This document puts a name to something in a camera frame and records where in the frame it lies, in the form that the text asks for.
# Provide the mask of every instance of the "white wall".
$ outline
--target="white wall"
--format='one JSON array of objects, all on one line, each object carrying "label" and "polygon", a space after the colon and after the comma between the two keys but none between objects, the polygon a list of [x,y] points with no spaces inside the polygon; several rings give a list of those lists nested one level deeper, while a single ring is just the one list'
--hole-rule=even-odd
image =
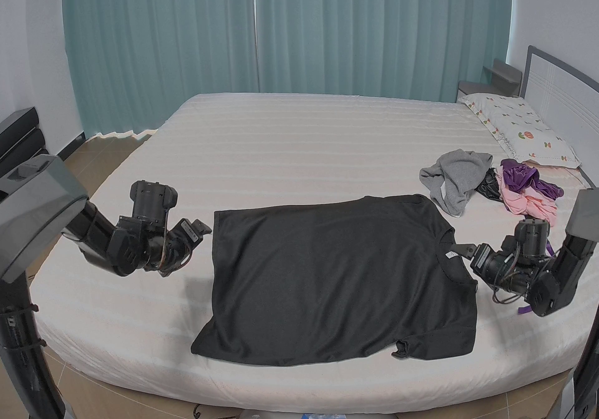
[{"label": "white wall", "polygon": [[35,106],[50,153],[81,131],[62,26],[62,0],[0,0],[0,119]]},{"label": "white wall", "polygon": [[528,45],[599,80],[599,0],[513,0],[507,62],[522,73]]}]

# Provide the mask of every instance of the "pillow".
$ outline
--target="pillow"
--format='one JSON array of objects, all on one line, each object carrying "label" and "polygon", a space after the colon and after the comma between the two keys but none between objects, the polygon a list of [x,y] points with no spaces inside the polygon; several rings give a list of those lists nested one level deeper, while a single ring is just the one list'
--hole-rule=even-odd
[{"label": "pillow", "polygon": [[458,102],[479,117],[511,158],[544,166],[580,166],[574,150],[522,98],[474,93]]}]

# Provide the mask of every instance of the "black garment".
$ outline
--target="black garment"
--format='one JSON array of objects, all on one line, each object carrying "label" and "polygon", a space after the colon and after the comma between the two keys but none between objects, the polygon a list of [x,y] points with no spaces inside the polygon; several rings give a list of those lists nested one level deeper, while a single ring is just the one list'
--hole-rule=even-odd
[{"label": "black garment", "polygon": [[495,175],[495,168],[489,168],[481,184],[476,186],[476,191],[481,193],[485,198],[503,203],[499,194],[499,183]]},{"label": "black garment", "polygon": [[214,213],[214,316],[191,351],[291,366],[468,354],[476,281],[424,196]]}]

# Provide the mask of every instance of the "pink garment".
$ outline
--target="pink garment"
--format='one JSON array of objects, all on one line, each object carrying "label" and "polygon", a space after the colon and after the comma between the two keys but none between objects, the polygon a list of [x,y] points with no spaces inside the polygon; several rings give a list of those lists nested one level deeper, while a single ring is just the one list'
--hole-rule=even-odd
[{"label": "pink garment", "polygon": [[499,193],[507,209],[514,214],[530,214],[533,218],[549,221],[553,227],[558,208],[555,201],[535,190],[532,186],[520,192],[511,191],[503,181],[503,167],[499,166],[495,175],[499,183]]}]

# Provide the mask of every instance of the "bed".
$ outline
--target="bed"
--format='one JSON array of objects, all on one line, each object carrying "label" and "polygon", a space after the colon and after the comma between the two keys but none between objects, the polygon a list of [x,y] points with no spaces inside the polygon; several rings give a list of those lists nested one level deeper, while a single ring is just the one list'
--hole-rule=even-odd
[{"label": "bed", "polygon": [[[572,131],[570,138],[560,131],[567,122],[552,116],[553,104],[576,104],[576,114],[583,110],[595,124],[599,85],[592,93],[584,90],[580,78],[571,80],[571,71],[547,57],[529,51],[526,99],[578,152],[579,133]],[[566,94],[556,99],[552,92],[558,90]],[[567,121],[574,121],[572,115]],[[588,135],[584,140],[599,138],[596,130]],[[309,94],[198,95],[133,152],[92,201],[116,222],[130,212],[131,183],[166,183],[179,194],[169,216],[172,227],[181,217],[212,224],[213,212],[221,209],[428,195],[420,168],[456,148],[491,153],[494,166],[507,157],[464,105]],[[584,168],[590,162],[593,179],[594,157],[580,156]],[[559,246],[576,194],[588,180],[565,168],[541,168],[541,174],[565,190],[550,234]],[[458,242],[497,247],[520,217],[475,194],[462,217],[446,219]],[[189,350],[212,316],[211,245],[208,236],[190,264],[166,279],[143,271],[119,278],[87,264],[73,243],[61,239],[31,287],[41,337],[91,377],[161,396],[267,411],[393,413],[503,393],[571,368],[599,302],[599,266],[591,260],[572,304],[546,318],[518,315],[523,302],[493,304],[490,289],[481,284],[475,348],[465,356],[399,361],[389,347],[339,363],[246,366]]]}]

